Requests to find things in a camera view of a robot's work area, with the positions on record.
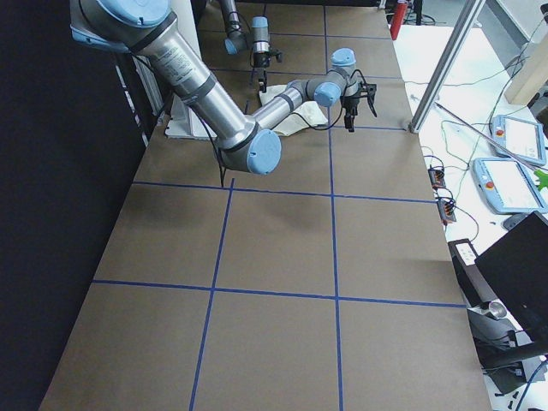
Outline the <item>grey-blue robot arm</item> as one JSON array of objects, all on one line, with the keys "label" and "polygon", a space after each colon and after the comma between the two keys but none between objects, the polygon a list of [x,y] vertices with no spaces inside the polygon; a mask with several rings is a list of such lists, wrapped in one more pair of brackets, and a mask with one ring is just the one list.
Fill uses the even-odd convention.
[{"label": "grey-blue robot arm", "polygon": [[149,58],[153,70],[215,133],[217,161],[229,170],[272,172],[282,154],[273,129],[307,101],[324,107],[340,103],[345,128],[353,131],[361,99],[372,103],[377,90],[355,67],[354,52],[342,48],[332,54],[326,75],[291,81],[271,101],[246,115],[184,39],[170,2],[73,1],[70,17],[77,42]]},{"label": "grey-blue robot arm", "polygon": [[223,17],[225,50],[231,56],[243,51],[250,52],[250,65],[258,77],[259,90],[267,91],[267,69],[271,59],[282,61],[280,50],[271,46],[269,23],[263,15],[254,16],[251,23],[237,10],[235,1],[219,1]]}]

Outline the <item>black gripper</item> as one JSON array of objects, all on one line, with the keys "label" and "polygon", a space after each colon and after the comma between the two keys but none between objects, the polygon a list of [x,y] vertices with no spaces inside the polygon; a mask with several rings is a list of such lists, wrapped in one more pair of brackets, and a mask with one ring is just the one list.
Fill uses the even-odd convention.
[{"label": "black gripper", "polygon": [[349,132],[354,132],[354,119],[358,115],[358,106],[360,104],[360,95],[343,96],[342,107],[345,110],[344,127]]},{"label": "black gripper", "polygon": [[252,54],[252,67],[257,69],[259,91],[267,91],[267,71],[271,64],[271,53],[269,51],[254,52]]}]

